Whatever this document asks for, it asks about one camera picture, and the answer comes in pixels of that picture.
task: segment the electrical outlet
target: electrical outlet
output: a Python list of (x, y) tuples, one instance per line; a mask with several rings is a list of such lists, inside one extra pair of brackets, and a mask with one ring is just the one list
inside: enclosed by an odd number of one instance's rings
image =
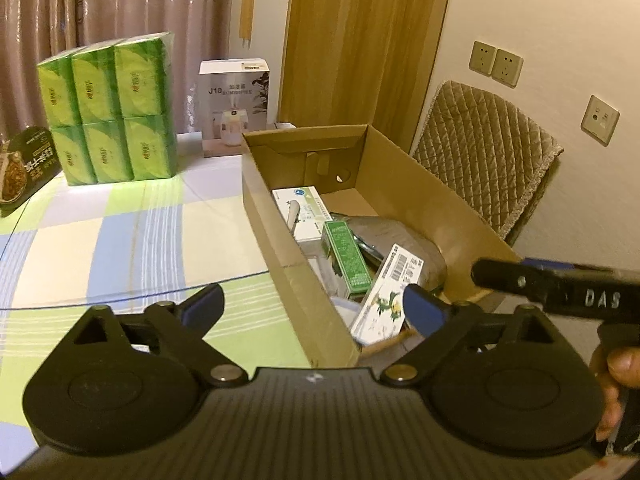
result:
[(619, 111), (592, 95), (582, 118), (582, 129), (607, 146), (619, 118)]
[(491, 75), (491, 68), (494, 65), (496, 48), (480, 41), (474, 42), (474, 49), (471, 51), (469, 68), (484, 75)]
[(524, 59), (506, 50), (498, 49), (491, 77), (511, 88), (518, 84)]

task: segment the white wall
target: white wall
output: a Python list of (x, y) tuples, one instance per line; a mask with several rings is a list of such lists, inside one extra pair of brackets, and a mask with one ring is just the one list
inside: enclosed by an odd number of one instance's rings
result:
[[(524, 57), (515, 89), (469, 70), (474, 40)], [(426, 109), (447, 79), (512, 101), (565, 148), (519, 254), (640, 269), (640, 0), (449, 0)], [(621, 113), (606, 148), (580, 129), (592, 93)]]
[(282, 51), (289, 0), (255, 0), (251, 47), (247, 42), (242, 46), (238, 34), (241, 4), (242, 0), (232, 0), (229, 57), (261, 57), (266, 60), (271, 71), (267, 122), (274, 123), (280, 97)]

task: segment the white product box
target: white product box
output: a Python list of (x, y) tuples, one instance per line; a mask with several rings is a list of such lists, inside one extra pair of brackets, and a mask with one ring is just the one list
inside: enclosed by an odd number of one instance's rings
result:
[(237, 155), (242, 134), (267, 129), (269, 67), (265, 60), (203, 61), (197, 94), (205, 156)]
[(309, 256), (320, 254), (320, 238), (324, 222), (331, 221), (331, 215), (322, 202), (320, 195), (313, 186), (289, 187), (287, 189), (274, 189), (273, 198), (280, 210), (282, 217), (287, 220), (289, 207), (292, 200), (300, 204), (300, 213), (293, 231), (303, 253)]
[(404, 323), (404, 288), (409, 283), (418, 283), (423, 265), (418, 256), (394, 244), (351, 326), (351, 335), (358, 343), (371, 345), (400, 333)]

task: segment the checkered tablecloth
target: checkered tablecloth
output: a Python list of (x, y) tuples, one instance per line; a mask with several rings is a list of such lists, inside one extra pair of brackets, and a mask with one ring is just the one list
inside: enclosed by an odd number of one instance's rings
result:
[(249, 373), (308, 365), (242, 206), (240, 157), (180, 161), (167, 180), (59, 175), (0, 219), (0, 471), (33, 449), (22, 391), (88, 305), (140, 312), (220, 282), (225, 314), (207, 342)]

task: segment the finger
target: finger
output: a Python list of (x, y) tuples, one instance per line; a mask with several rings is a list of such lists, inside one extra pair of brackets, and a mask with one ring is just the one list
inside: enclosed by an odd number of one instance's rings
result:
[(609, 404), (610, 402), (615, 402), (616, 400), (618, 400), (618, 396), (620, 395), (620, 385), (615, 381), (613, 377), (611, 377), (611, 374), (598, 374), (596, 380), (602, 388), (605, 404)]
[(607, 356), (604, 353), (604, 348), (602, 347), (602, 345), (598, 345), (598, 347), (593, 352), (593, 355), (591, 356), (591, 362), (589, 363), (589, 369), (595, 374), (606, 372), (608, 370)]
[(607, 356), (609, 373), (627, 388), (640, 388), (640, 348), (617, 348)]
[(598, 442), (609, 438), (614, 428), (622, 420), (622, 406), (619, 402), (606, 404), (600, 423), (596, 428), (596, 440)]

